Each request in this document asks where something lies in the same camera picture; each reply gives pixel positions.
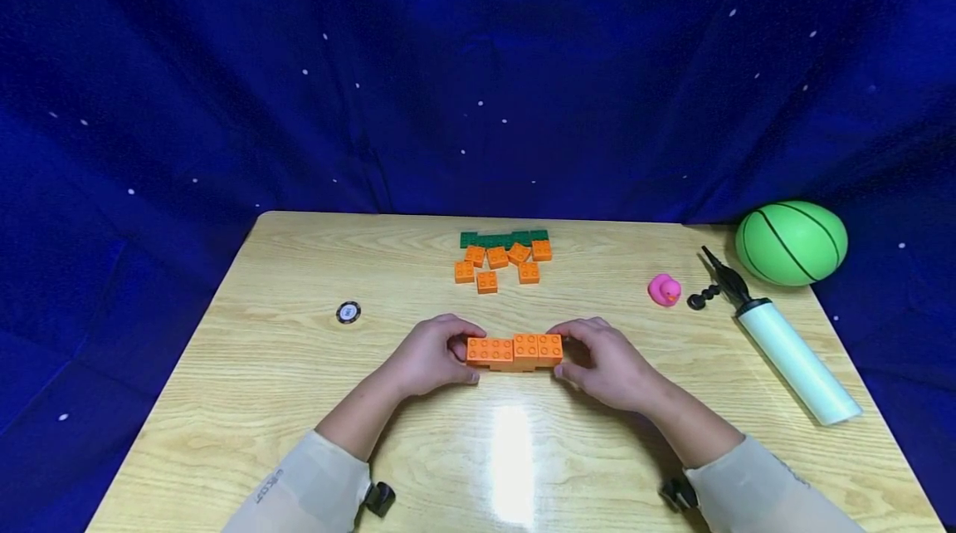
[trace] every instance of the right hand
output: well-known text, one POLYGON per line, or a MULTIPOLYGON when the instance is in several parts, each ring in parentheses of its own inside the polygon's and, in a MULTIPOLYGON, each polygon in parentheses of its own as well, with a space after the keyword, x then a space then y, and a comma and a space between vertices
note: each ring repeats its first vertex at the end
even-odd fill
POLYGON ((554 376, 576 384, 612 408, 648 414, 658 406, 669 383, 634 348, 620 330, 602 318, 565 321, 548 330, 579 340, 591 352, 593 367, 561 363, 554 376))

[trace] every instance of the beige sleeve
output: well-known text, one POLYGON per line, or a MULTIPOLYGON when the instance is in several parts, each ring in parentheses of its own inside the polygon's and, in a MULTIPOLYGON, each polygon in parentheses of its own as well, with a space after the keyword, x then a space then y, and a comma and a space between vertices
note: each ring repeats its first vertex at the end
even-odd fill
POLYGON ((686 475, 714 533, 864 533, 750 437, 686 475))
POLYGON ((222 533, 348 533, 371 483, 368 463, 308 432, 222 533))

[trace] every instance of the black seam line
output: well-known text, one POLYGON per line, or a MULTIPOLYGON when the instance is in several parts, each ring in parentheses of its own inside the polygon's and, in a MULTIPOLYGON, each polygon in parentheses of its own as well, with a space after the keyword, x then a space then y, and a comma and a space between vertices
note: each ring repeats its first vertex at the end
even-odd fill
POLYGON ((778 281, 775 281, 771 276, 768 276, 767 274, 763 273, 763 270, 761 270, 759 267, 757 267, 757 264, 754 263, 754 260, 751 260, 751 258, 750 258, 750 251, 749 251, 748 248, 747 248, 747 228, 744 228, 744 226, 746 226, 746 225, 747 225, 747 222, 750 221, 750 218, 753 218, 753 217, 754 217, 754 214, 753 214, 753 213, 750 213, 749 216, 747 216, 747 219, 744 219, 744 223, 742 223, 742 224, 740 225, 740 226, 741 226, 741 229, 743 230, 743 233, 742 233, 742 235, 741 235, 741 238, 743 238, 743 239, 741 240, 741 242, 744 244, 744 255, 747 256, 747 263, 749 263, 750 265, 753 265, 754 269, 757 270, 757 273, 760 274, 760 276, 761 276, 764 280, 766 280, 766 281, 772 281, 774 284, 776 284, 776 286, 782 286, 783 284, 781 284, 781 283, 778 282, 778 281))
POLYGON ((807 213, 807 212, 803 211, 802 208, 800 208, 800 207, 794 207, 793 205, 787 205, 786 203, 771 203, 771 205, 779 205, 780 207, 789 207, 789 208, 791 208, 794 212, 803 213, 804 216, 806 216, 807 218, 810 218, 811 220, 813 220, 813 223, 815 223, 815 224, 818 225, 821 229, 823 229, 823 231, 827 233, 827 237, 830 238, 830 243, 832 243, 832 245, 834 245, 834 252, 836 252, 836 265, 834 266, 834 269, 836 270, 836 269, 839 267, 839 262, 842 261, 842 257, 839 256, 839 247, 837 246, 837 242, 836 242, 836 240, 834 240, 834 237, 832 237, 832 235, 830 234, 830 231, 827 230, 827 227, 826 227, 826 226, 824 226, 823 224, 821 224, 818 219, 816 219, 816 218, 814 218, 813 216, 811 216, 810 213, 807 213))
POLYGON ((800 265, 800 262, 797 261, 797 258, 793 256, 793 253, 790 252, 790 248, 787 248, 787 243, 783 242, 783 239, 780 237, 780 235, 778 235, 778 231, 776 231, 776 228, 774 228, 773 224, 771 223, 771 220, 767 218, 767 213, 763 213, 763 210, 759 210, 759 209, 757 210, 757 213, 760 213, 760 217, 763 218, 763 220, 767 223, 769 228, 771 228, 771 232, 773 232, 773 235, 778 238, 778 240, 780 241, 780 246, 782 246, 783 250, 787 252, 787 255, 789 255, 790 258, 792 258, 794 263, 797 263, 797 267, 800 268, 800 271, 803 272, 807 277, 809 277, 809 279, 813 281, 819 281, 816 279, 816 277, 811 276, 810 272, 807 272, 807 270, 803 268, 803 265, 800 265))

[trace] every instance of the poker chip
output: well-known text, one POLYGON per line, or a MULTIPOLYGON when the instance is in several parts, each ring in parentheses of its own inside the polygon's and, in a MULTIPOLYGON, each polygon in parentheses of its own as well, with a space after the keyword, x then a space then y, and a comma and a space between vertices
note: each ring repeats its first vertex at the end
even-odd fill
POLYGON ((358 302, 346 301, 342 302, 339 310, 335 312, 335 319, 338 319, 340 324, 352 324, 359 315, 361 315, 361 307, 358 302))

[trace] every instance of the green ball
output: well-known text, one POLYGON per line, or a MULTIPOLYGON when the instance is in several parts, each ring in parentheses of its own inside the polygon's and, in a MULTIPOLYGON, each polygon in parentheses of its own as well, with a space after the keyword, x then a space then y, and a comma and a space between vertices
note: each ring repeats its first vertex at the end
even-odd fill
POLYGON ((751 274, 779 286, 805 286, 834 273, 846 257, 836 214, 806 201, 771 203, 737 229, 737 257, 751 274))

